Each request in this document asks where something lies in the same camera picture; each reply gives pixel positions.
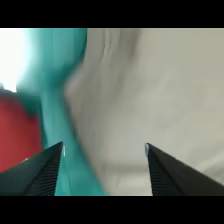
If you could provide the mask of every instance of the teal fabric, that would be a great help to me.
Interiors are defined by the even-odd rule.
[[[40,98],[45,148],[64,143],[56,195],[104,195],[83,156],[62,95],[65,80],[83,58],[87,29],[41,28],[26,32],[33,61],[17,91]]]

